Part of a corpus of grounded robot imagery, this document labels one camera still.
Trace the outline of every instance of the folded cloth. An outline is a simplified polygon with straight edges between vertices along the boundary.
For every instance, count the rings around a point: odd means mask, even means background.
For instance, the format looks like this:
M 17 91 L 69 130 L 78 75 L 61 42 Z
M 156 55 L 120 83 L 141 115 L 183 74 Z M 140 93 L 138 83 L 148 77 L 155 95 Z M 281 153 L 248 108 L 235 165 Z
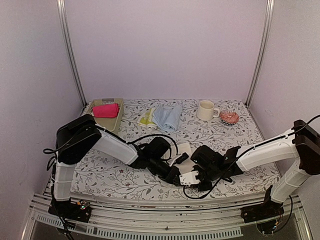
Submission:
M 153 113 L 153 122 L 166 132 L 175 132 L 178 129 L 179 119 L 182 112 L 180 105 L 174 106 L 172 110 L 164 109 L 162 105 Z
M 119 113 L 118 103 L 94 106 L 92 108 L 93 115 L 96 118 L 115 118 Z
M 157 125 L 152 121 L 153 114 L 156 108 L 151 108 L 146 113 L 142 114 L 139 119 L 136 121 L 139 126 L 146 128 L 149 131 L 156 130 L 158 127 Z

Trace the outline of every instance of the black cable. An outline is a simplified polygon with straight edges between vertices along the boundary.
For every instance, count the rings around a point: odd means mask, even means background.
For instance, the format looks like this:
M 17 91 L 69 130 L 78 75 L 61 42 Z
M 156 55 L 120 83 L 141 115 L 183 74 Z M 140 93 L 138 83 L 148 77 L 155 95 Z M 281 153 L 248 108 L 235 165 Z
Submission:
M 317 118 L 320 118 L 320 114 L 311 118 L 302 128 L 298 129 L 297 131 L 289 133 L 288 136 L 296 134 L 296 133 L 300 132 L 301 130 L 305 129 L 312 121 L 314 121 Z
M 64 235 L 69 239 L 69 240 L 75 240 L 72 235 L 71 235 L 71 232 L 69 231 L 68 229 L 68 224 L 66 223 L 66 221 L 59 215 L 57 209 L 56 209 L 56 206 L 55 204 L 52 204 L 54 210 L 55 210 L 55 213 L 56 215 L 58 216 L 58 218 L 60 219 L 61 223 L 62 223 L 62 226 L 63 226 L 63 229 L 64 229 Z
M 287 220 L 285 221 L 285 223 L 281 226 L 281 228 L 279 229 L 276 229 L 273 233 L 277 233 L 279 231 L 281 231 L 282 229 L 284 229 L 284 227 L 288 224 L 290 218 L 291 218 L 291 215 L 292 215 L 292 212 L 293 212 L 293 209 L 294 209 L 294 201 L 292 200 L 292 197 L 289 195 L 289 198 L 290 198 L 290 201 L 291 201 L 291 209 L 290 209 L 290 214 L 287 218 Z
M 168 159 L 163 159 L 163 158 L 160 158 L 161 161 L 169 161 L 171 159 L 171 155 L 172 155 L 172 149 L 171 149 L 171 146 L 169 147 L 169 158 Z
M 188 198 L 188 199 L 204 199 L 206 196 L 208 196 L 212 190 L 218 185 L 218 183 L 221 181 L 221 179 L 224 178 L 225 174 L 229 171 L 229 169 L 238 161 L 239 158 L 241 158 L 243 155 L 245 155 L 247 152 L 249 152 L 250 150 L 252 150 L 254 147 L 250 147 L 247 150 L 245 150 L 242 154 L 240 154 L 240 156 L 238 156 L 231 164 L 230 166 L 222 173 L 222 175 L 218 178 L 218 180 L 214 183 L 214 185 L 211 187 L 211 189 L 204 195 L 202 196 L 198 196 L 198 197 L 193 197 L 193 196 L 189 196 L 186 193 L 186 185 L 183 186 L 183 193 L 184 195 Z
M 294 135 L 298 132 L 300 132 L 302 129 L 306 128 L 311 122 L 313 122 L 315 119 L 317 118 L 320 118 L 320 114 L 319 115 L 316 115 L 314 116 L 313 118 L 311 118 L 302 128 L 294 131 L 294 132 L 291 132 L 288 134 L 288 136 L 291 136 L 291 135 Z M 204 199 L 206 196 L 208 196 L 212 190 L 218 185 L 218 183 L 221 181 L 221 179 L 223 179 L 223 177 L 225 176 L 225 174 L 229 171 L 229 169 L 238 161 L 239 158 L 241 158 L 244 154 L 246 154 L 247 152 L 251 151 L 252 149 L 254 148 L 257 148 L 257 147 L 260 147 L 262 145 L 265 145 L 265 144 L 268 144 L 268 143 L 271 143 L 273 141 L 276 141 L 276 140 L 279 140 L 279 139 L 283 139 L 283 138 L 286 138 L 286 135 L 281 135 L 281 136 L 277 136 L 275 138 L 272 138 L 270 140 L 267 140 L 267 141 L 264 141 L 264 142 L 261 142 L 257 145 L 254 145 L 250 148 L 248 148 L 246 151 L 244 151 L 242 154 L 240 154 L 240 156 L 238 156 L 231 164 L 230 166 L 223 172 L 223 174 L 221 175 L 221 177 L 219 177 L 219 179 L 215 182 L 215 184 L 212 186 L 212 188 L 204 195 L 202 196 L 199 196 L 199 197 L 192 197 L 192 196 L 188 196 L 187 193 L 186 193 L 186 185 L 183 186 L 183 193 L 184 195 L 189 198 L 189 199 Z
M 68 141 L 66 141 L 66 143 L 63 144 L 61 147 L 59 147 L 59 148 L 57 148 L 57 149 L 55 149 L 55 150 L 53 150 L 53 149 L 51 149 L 51 148 L 45 148 L 45 149 L 42 150 L 42 152 L 43 152 L 44 154 L 46 154 L 46 155 L 55 154 L 55 153 L 57 153 L 59 150 L 61 150 L 62 148 L 64 148 L 66 145 L 68 145 L 68 144 L 71 142 L 71 140 L 73 140 L 73 139 L 74 139 L 80 132 L 82 132 L 84 129 L 87 130 L 87 129 L 90 129 L 90 128 L 92 128 L 92 127 L 95 127 L 95 125 L 86 125 L 86 126 L 83 126 L 83 127 L 79 128 L 78 131 L 76 131 L 76 132 L 74 133 L 74 135 L 73 135 Z
M 46 170 L 49 171 L 50 168 L 55 164 L 56 156 L 50 157 L 48 163 L 46 164 Z
M 165 134 L 149 134 L 149 135 L 145 135 L 145 136 L 139 137 L 138 139 L 136 139 L 134 141 L 127 142 L 127 144 L 135 144 L 136 142 L 141 141 L 142 139 L 149 138 L 149 137 L 157 137 L 157 136 L 158 137 L 165 137 L 165 138 L 170 139 L 173 142 L 174 146 L 175 146 L 176 155 L 178 155 L 178 145 L 177 145 L 176 141 L 172 137 L 170 137 L 168 135 L 165 135 Z

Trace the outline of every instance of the white bracket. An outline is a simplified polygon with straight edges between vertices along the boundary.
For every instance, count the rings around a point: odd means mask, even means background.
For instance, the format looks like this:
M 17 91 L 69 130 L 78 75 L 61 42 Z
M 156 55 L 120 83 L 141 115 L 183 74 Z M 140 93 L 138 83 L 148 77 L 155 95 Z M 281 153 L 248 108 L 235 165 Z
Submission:
M 180 177 L 180 183 L 181 185 L 196 185 L 200 183 L 199 179 L 196 179 L 196 176 L 198 176 L 198 171 L 190 171 L 185 174 L 181 174 Z

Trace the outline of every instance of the beige tray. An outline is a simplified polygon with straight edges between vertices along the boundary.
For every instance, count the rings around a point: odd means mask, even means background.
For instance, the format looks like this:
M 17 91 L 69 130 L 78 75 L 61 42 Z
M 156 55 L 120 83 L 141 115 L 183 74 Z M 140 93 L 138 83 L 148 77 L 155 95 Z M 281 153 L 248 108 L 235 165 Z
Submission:
M 94 120 L 97 124 L 105 127 L 110 132 L 114 134 L 118 134 L 119 126 L 122 118 L 122 114 L 124 113 L 124 99 L 123 98 L 101 98 L 93 100 L 87 110 L 85 110 L 84 114 L 92 114 L 93 107 L 101 106 L 105 104 L 119 104 L 119 113 L 117 117 L 94 117 Z

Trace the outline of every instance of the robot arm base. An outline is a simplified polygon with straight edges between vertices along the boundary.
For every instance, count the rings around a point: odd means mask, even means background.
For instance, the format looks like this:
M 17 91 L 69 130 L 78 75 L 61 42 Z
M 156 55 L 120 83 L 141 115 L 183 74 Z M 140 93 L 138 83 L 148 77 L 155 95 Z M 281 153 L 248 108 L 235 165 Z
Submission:
M 265 193 L 263 203 L 245 206 L 241 209 L 241 217 L 245 223 L 251 223 L 277 217 L 284 214 L 284 208 L 282 203 L 276 203 L 271 200 L 271 190 L 273 186 L 270 186 Z
M 54 186 L 51 187 L 51 193 L 54 192 Z M 70 219 L 78 222 L 88 223 L 92 208 L 87 201 L 72 203 L 71 199 L 66 201 L 57 201 L 52 195 L 52 200 L 48 210 L 49 214 L 58 216 L 62 219 Z

